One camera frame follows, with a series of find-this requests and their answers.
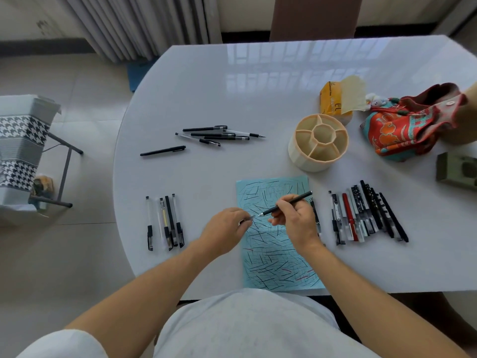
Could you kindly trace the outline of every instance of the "hand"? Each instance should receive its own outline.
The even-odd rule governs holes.
[[[206,224],[198,242],[204,244],[215,259],[228,253],[240,241],[245,231],[252,226],[252,221],[240,221],[249,218],[247,211],[230,207],[213,216]]]
[[[298,195],[286,195],[280,197],[277,206],[280,210],[271,214],[268,221],[273,225],[285,225],[288,237],[300,255],[304,255],[315,246],[323,246],[316,231],[315,214],[313,208],[305,200],[301,200],[292,206],[288,203]]]

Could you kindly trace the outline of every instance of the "pen holder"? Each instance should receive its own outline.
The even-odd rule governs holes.
[[[336,118],[312,114],[297,125],[288,144],[288,155],[298,168],[323,171],[341,158],[348,148],[348,132]]]

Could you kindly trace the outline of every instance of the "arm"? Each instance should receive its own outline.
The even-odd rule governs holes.
[[[296,251],[323,281],[361,342],[381,357],[468,357],[448,337],[399,301],[346,266],[316,233],[306,201],[292,206],[287,195],[269,221],[286,226]]]
[[[237,245],[252,224],[239,225],[247,217],[239,208],[219,212],[182,253],[137,277],[65,329],[91,334],[109,358],[139,357],[200,271]]]

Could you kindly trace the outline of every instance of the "houndstooth storage box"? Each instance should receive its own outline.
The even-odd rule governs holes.
[[[0,96],[0,206],[28,204],[51,122],[59,111],[59,104],[42,96]]]

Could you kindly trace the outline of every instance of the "red pen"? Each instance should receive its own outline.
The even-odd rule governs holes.
[[[358,234],[356,233],[356,229],[355,229],[355,219],[353,219],[350,203],[348,201],[348,195],[346,193],[343,193],[343,203],[344,203],[344,208],[346,209],[346,214],[348,215],[348,223],[350,226],[351,235],[353,235],[353,240],[359,241]]]

